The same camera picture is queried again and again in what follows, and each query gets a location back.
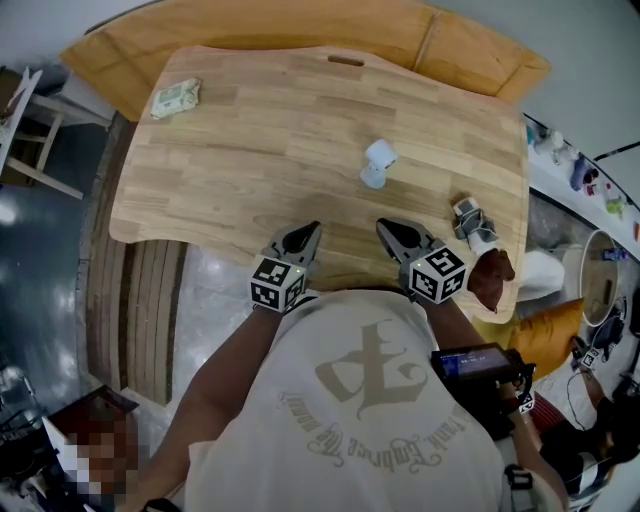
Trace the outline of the brown cloth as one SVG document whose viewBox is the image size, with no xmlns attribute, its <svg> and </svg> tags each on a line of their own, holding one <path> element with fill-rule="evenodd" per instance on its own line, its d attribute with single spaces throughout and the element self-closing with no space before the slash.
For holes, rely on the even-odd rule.
<svg viewBox="0 0 640 512">
<path fill-rule="evenodd" d="M 515 279 L 515 271 L 505 250 L 491 249 L 477 260 L 467 282 L 467 290 L 489 311 L 496 313 L 504 283 Z"/>
</svg>

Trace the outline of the person's right forearm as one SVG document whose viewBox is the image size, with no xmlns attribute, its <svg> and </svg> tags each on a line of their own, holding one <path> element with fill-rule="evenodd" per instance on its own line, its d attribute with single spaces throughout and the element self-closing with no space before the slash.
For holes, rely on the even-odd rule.
<svg viewBox="0 0 640 512">
<path fill-rule="evenodd" d="M 484 344 L 483 338 L 452 299 L 438 304 L 420 299 L 419 303 L 425 310 L 440 350 L 461 349 Z"/>
</svg>

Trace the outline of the orange cushion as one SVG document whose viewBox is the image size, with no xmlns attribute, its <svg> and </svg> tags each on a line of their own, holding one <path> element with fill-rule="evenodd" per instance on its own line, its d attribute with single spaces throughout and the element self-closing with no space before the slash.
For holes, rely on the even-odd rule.
<svg viewBox="0 0 640 512">
<path fill-rule="evenodd" d="M 512 330 L 508 348 L 536 366 L 533 380 L 541 380 L 560 368 L 571 353 L 572 339 L 583 319 L 584 300 L 568 301 L 521 320 Z"/>
</svg>

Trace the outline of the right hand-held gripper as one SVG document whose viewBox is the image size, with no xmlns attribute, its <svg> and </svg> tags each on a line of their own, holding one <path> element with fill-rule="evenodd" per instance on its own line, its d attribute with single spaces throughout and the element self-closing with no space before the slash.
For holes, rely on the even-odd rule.
<svg viewBox="0 0 640 512">
<path fill-rule="evenodd" d="M 401 265 L 403 287 L 409 294 L 440 304 L 464 288 L 466 264 L 422 224 L 379 218 L 376 233 L 388 255 Z M 412 258 L 413 250 L 421 251 Z"/>
</svg>

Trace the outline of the grey and white cloth bundle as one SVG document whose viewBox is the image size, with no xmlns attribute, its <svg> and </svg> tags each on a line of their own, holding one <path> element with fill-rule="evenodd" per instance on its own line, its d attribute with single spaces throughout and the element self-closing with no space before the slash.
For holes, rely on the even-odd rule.
<svg viewBox="0 0 640 512">
<path fill-rule="evenodd" d="M 482 256 L 497 248 L 499 237 L 494 222 L 473 197 L 461 199 L 452 209 L 455 214 L 454 234 L 457 239 L 465 240 L 474 254 Z"/>
</svg>

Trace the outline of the red checkered cloth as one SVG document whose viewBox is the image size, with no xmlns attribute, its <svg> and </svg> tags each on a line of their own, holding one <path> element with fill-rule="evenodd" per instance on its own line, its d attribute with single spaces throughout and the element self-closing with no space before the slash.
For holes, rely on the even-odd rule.
<svg viewBox="0 0 640 512">
<path fill-rule="evenodd" d="M 534 404 L 529 415 L 539 434 L 568 422 L 565 415 L 539 393 L 534 394 L 533 400 Z"/>
</svg>

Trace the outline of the purple bottle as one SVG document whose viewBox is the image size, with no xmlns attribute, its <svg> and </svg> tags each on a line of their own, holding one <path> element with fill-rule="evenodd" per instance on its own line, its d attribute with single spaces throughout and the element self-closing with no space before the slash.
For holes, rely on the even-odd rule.
<svg viewBox="0 0 640 512">
<path fill-rule="evenodd" d="M 588 159 L 580 154 L 574 161 L 573 171 L 570 177 L 570 187 L 574 191 L 580 191 L 585 184 L 590 184 L 593 180 L 593 168 Z"/>
</svg>

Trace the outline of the white side table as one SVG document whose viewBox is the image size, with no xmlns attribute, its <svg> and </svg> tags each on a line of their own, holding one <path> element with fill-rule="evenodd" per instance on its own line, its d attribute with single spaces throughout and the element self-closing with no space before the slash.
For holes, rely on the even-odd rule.
<svg viewBox="0 0 640 512">
<path fill-rule="evenodd" d="M 42 70 L 31 71 L 29 67 L 26 67 L 14 92 L 4 104 L 0 103 L 0 177 L 4 168 L 8 167 L 67 196 L 82 200 L 84 194 L 80 190 L 64 184 L 44 172 L 49 153 L 66 118 L 74 118 L 85 124 L 98 125 L 105 130 L 110 128 L 112 121 L 71 103 L 37 94 L 36 88 L 42 75 Z M 53 121 L 46 136 L 31 136 L 19 132 L 19 125 L 29 106 L 49 110 L 53 113 Z M 11 147 L 15 141 L 35 142 L 42 146 L 35 167 L 10 155 Z"/>
</svg>

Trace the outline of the person's left forearm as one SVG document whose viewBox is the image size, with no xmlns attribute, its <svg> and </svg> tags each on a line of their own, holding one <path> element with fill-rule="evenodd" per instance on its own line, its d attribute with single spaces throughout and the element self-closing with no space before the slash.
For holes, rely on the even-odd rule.
<svg viewBox="0 0 640 512">
<path fill-rule="evenodd" d="M 240 413 L 283 315 L 258 307 L 196 372 L 145 478 L 171 490 L 185 480 L 189 447 L 217 439 Z"/>
</svg>

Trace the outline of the green wet wipes pack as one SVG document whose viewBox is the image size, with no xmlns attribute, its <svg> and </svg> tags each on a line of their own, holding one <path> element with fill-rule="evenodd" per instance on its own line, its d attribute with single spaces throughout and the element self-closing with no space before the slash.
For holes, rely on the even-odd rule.
<svg viewBox="0 0 640 512">
<path fill-rule="evenodd" d="M 202 81 L 191 78 L 158 91 L 152 101 L 150 116 L 163 119 L 191 110 L 199 104 Z"/>
</svg>

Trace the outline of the white handheld fan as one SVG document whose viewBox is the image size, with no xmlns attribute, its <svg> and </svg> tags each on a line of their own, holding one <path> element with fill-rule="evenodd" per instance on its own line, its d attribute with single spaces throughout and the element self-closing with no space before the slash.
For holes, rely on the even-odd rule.
<svg viewBox="0 0 640 512">
<path fill-rule="evenodd" d="M 380 189 L 385 185 L 387 170 L 396 163 L 398 153 L 384 139 L 378 139 L 365 151 L 366 165 L 361 170 L 361 180 L 370 188 Z"/>
</svg>

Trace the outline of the person's beige printed t-shirt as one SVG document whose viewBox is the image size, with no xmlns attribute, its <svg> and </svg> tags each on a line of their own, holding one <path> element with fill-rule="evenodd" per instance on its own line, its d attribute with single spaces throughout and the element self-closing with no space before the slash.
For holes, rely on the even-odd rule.
<svg viewBox="0 0 640 512">
<path fill-rule="evenodd" d="M 191 445 L 183 512 L 564 512 L 446 390 L 426 315 L 341 291 L 287 314 L 239 416 Z"/>
</svg>

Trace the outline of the black recorder device with screen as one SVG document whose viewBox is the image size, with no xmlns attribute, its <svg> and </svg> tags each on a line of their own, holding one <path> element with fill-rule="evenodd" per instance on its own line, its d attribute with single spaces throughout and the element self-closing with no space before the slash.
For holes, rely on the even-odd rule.
<svg viewBox="0 0 640 512">
<path fill-rule="evenodd" d="M 500 386 L 512 384 L 528 393 L 536 371 L 516 349 L 497 343 L 434 351 L 432 367 L 445 388 L 460 403 L 487 398 Z"/>
</svg>

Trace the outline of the dark wooden slatted platform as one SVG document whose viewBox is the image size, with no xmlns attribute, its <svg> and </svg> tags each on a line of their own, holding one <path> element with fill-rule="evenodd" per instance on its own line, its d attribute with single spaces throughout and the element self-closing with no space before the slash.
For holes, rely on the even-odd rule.
<svg viewBox="0 0 640 512">
<path fill-rule="evenodd" d="M 187 246 L 175 241 L 127 244 L 109 223 L 135 131 L 117 115 L 94 180 L 81 256 L 86 264 L 87 369 L 116 390 L 161 406 L 172 399 L 176 315 Z"/>
</svg>

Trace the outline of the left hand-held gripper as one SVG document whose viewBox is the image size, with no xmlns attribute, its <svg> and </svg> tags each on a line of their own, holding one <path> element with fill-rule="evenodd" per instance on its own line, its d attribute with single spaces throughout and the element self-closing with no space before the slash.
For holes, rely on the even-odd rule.
<svg viewBox="0 0 640 512">
<path fill-rule="evenodd" d="M 290 224 L 273 235 L 264 255 L 257 255 L 251 265 L 249 297 L 254 306 L 285 313 L 301 299 L 318 267 L 314 258 L 321 236 L 317 220 Z"/>
</svg>

